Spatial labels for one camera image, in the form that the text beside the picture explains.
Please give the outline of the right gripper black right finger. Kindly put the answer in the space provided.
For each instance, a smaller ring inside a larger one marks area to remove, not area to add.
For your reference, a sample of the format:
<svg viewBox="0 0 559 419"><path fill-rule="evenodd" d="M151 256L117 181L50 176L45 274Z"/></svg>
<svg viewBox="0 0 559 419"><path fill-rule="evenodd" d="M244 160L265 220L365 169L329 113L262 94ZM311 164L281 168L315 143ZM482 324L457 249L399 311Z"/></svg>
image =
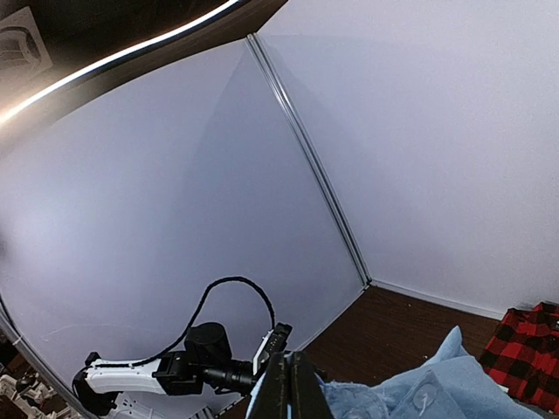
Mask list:
<svg viewBox="0 0 559 419"><path fill-rule="evenodd" d="M314 365L304 352L290 356L290 415L295 419L327 419L330 409L322 393Z"/></svg>

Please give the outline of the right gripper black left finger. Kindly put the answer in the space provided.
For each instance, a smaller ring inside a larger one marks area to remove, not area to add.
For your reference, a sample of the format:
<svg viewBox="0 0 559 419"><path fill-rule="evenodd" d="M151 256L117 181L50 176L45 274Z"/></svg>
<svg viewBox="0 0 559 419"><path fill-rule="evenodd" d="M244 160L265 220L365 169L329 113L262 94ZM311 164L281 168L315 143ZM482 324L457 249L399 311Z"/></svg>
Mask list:
<svg viewBox="0 0 559 419"><path fill-rule="evenodd" d="M289 402L289 360L286 353L274 354L266 371L250 393L245 417L248 419L287 419Z"/></svg>

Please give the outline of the light blue long sleeve shirt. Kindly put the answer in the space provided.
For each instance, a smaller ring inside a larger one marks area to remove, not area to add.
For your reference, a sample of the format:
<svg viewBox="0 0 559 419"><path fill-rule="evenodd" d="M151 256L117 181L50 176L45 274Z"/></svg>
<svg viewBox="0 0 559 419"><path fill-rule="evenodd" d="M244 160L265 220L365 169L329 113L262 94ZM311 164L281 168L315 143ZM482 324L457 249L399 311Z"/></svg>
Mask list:
<svg viewBox="0 0 559 419"><path fill-rule="evenodd" d="M437 352L420 367L369 387L353 382L325 382L314 376L320 390L317 407L308 399L286 403L280 412L275 402L270 413L257 407L268 402L264 374L251 392L247 418L557 418L558 415L525 402L517 402L487 375L462 346L454 327Z"/></svg>

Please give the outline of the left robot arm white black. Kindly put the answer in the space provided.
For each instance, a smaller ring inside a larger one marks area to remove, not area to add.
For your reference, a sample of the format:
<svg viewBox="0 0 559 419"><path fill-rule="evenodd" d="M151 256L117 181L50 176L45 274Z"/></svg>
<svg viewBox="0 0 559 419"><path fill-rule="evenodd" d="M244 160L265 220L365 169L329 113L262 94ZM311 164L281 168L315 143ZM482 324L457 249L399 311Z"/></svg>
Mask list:
<svg viewBox="0 0 559 419"><path fill-rule="evenodd" d="M254 364L232 358L224 326L207 322L191 328L184 350L169 351L152 361L129 361L111 367L96 353L72 380L82 406L97 416L108 416L123 393L166 396L200 395L206 386L217 395L246 395L257 381Z"/></svg>

